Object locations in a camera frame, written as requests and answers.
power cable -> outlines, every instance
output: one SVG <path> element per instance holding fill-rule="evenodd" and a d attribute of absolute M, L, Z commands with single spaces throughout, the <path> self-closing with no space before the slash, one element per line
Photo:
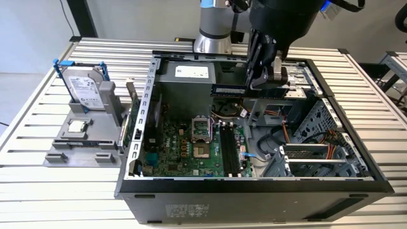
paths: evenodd
<path fill-rule="evenodd" d="M 72 36 L 75 36 L 73 29 L 72 29 L 72 26 L 71 26 L 71 23 L 69 23 L 69 20 L 68 20 L 67 14 L 65 14 L 65 9 L 64 9 L 64 4 L 63 4 L 63 1 L 61 1 L 61 0 L 59 0 L 59 2 L 61 3 L 61 8 L 63 8 L 63 12 L 64 12 L 65 20 L 67 20 L 68 26 L 69 26 L 71 31 L 72 31 Z"/>

cable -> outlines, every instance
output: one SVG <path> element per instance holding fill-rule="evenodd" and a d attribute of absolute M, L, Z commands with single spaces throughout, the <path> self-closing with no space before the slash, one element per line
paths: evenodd
<path fill-rule="evenodd" d="M 326 132 L 319 132 L 314 135 L 311 135 L 310 137 L 306 138 L 306 140 L 302 142 L 302 144 L 308 143 L 315 137 L 318 137 L 319 135 L 324 135 Z"/>
<path fill-rule="evenodd" d="M 287 128 L 286 128 L 286 115 L 284 115 L 284 118 L 283 118 L 282 126 L 283 126 L 283 132 L 284 132 L 284 139 L 286 139 L 286 142 L 290 143 L 290 137 L 288 137 L 288 132 L 287 132 Z"/>
<path fill-rule="evenodd" d="M 240 118 L 240 116 L 221 116 L 219 114 L 215 113 L 215 111 L 212 111 L 212 114 L 221 119 L 233 119 L 233 118 Z"/>
<path fill-rule="evenodd" d="M 251 156 L 249 158 L 253 158 L 253 159 L 259 160 L 260 162 L 267 163 L 267 161 L 263 161 L 263 160 L 261 160 L 260 158 L 257 158 L 256 156 Z"/>
<path fill-rule="evenodd" d="M 283 129 L 283 127 L 280 126 L 280 125 L 276 125 L 275 127 L 272 127 L 271 128 L 271 132 L 270 132 L 270 134 L 266 134 L 263 137 L 260 137 L 260 139 L 257 140 L 257 142 L 256 142 L 256 147 L 257 147 L 257 150 L 263 153 L 263 154 L 274 154 L 274 153 L 270 153 L 268 151 L 266 151 L 266 150 L 263 150 L 261 149 L 261 146 L 260 146 L 260 144 L 261 144 L 261 142 L 267 139 L 267 138 L 271 138 L 271 140 L 275 142 L 275 144 L 278 144 L 279 146 L 282 146 L 282 145 L 284 145 L 286 143 L 284 142 L 282 142 L 279 139 L 276 139 L 276 137 L 274 136 L 274 134 L 279 131 L 279 130 L 282 130 Z"/>
<path fill-rule="evenodd" d="M 59 2 L 61 3 L 61 8 L 63 8 L 63 12 L 64 12 L 65 20 L 67 20 L 68 26 L 69 26 L 71 31 L 72 31 L 72 36 L 75 36 L 73 29 L 72 29 L 72 26 L 71 26 L 71 23 L 69 23 L 69 20 L 68 20 L 67 14 L 65 14 L 65 9 L 64 9 L 64 4 L 63 4 L 63 1 L 61 1 L 61 0 L 59 0 Z"/>
<path fill-rule="evenodd" d="M 376 85 L 379 85 L 379 83 L 386 83 L 382 79 L 376 80 Z M 406 99 L 406 95 L 403 95 L 403 92 L 396 88 L 396 86 L 392 86 L 392 88 L 395 89 L 395 91 L 400 94 L 400 98 L 394 101 L 395 105 L 398 106 L 398 108 L 404 107 L 404 105 L 407 104 L 407 99 Z"/>

green circuit board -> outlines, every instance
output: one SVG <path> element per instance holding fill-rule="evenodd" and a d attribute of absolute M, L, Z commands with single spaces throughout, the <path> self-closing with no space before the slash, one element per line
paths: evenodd
<path fill-rule="evenodd" d="M 163 146 L 157 153 L 157 165 L 144 166 L 144 174 L 155 177 L 224 177 L 219 127 L 213 126 L 209 144 L 191 142 L 191 123 L 164 122 Z M 235 128 L 235 136 L 240 138 L 243 129 Z M 251 177 L 251 168 L 241 171 L 241 176 Z"/>

white wall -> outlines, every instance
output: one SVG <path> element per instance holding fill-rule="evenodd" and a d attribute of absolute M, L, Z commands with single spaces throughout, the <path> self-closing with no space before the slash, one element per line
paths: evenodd
<path fill-rule="evenodd" d="M 334 21 L 319 15 L 294 45 L 346 48 L 363 62 L 376 62 L 388 50 L 407 52 L 407 33 L 394 25 L 404 4 L 406 0 L 367 0 L 362 12 L 343 10 Z M 100 38 L 172 41 L 199 33 L 199 0 L 88 0 L 88 5 Z M 0 72 L 45 73 L 71 37 L 59 0 L 0 0 L 0 31 Z"/>
<path fill-rule="evenodd" d="M 407 33 L 400 32 L 394 24 L 395 15 L 407 1 L 366 2 L 366 8 L 360 12 L 342 10 L 334 21 L 318 15 L 308 34 L 294 45 L 346 48 L 360 62 L 378 62 L 386 51 L 407 52 Z"/>
<path fill-rule="evenodd" d="M 173 41 L 196 38 L 199 0 L 88 0 L 99 37 Z M 394 25 L 406 0 L 367 0 L 359 13 L 343 10 L 334 21 L 322 15 L 304 38 L 294 45 L 346 48 L 358 61 L 376 62 L 386 51 L 407 52 L 407 33 Z"/>
<path fill-rule="evenodd" d="M 199 0 L 88 0 L 100 38 L 173 41 L 199 33 Z"/>
<path fill-rule="evenodd" d="M 65 12 L 79 34 L 67 1 Z M 72 36 L 59 0 L 0 0 L 0 72 L 45 73 Z"/>

blue clip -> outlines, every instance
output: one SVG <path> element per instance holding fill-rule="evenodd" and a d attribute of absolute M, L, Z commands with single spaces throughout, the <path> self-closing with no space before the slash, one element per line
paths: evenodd
<path fill-rule="evenodd" d="M 67 90 L 68 90 L 68 93 L 69 93 L 69 95 L 71 95 L 71 100 L 72 100 L 72 102 L 75 102 L 73 95 L 72 95 L 72 93 L 71 93 L 71 91 L 69 91 L 69 89 L 68 89 L 68 85 L 67 85 L 67 82 L 65 82 L 64 77 L 63 77 L 63 73 L 61 73 L 61 71 L 59 70 L 59 66 L 60 66 L 60 65 L 57 64 L 59 59 L 53 59 L 52 62 L 53 62 L 53 69 L 55 69 L 55 71 L 56 71 L 56 73 L 57 73 L 57 77 L 63 80 L 64 85 L 65 85 Z"/>
<path fill-rule="evenodd" d="M 75 61 L 61 61 L 61 63 L 59 63 L 60 66 L 64 67 L 71 67 L 75 65 Z"/>
<path fill-rule="evenodd" d="M 326 9 L 328 8 L 330 4 L 331 4 L 330 0 L 326 0 L 326 2 L 323 4 L 323 7 L 320 8 L 320 12 L 326 11 Z"/>
<path fill-rule="evenodd" d="M 107 64 L 105 64 L 104 62 L 100 62 L 99 66 L 101 67 L 103 78 L 104 78 L 104 80 L 105 80 L 105 81 L 109 81 Z"/>
<path fill-rule="evenodd" d="M 245 153 L 245 152 L 243 152 L 241 155 L 243 155 L 243 156 L 248 156 L 248 157 L 256 157 L 255 154 L 249 154 L 249 153 Z"/>

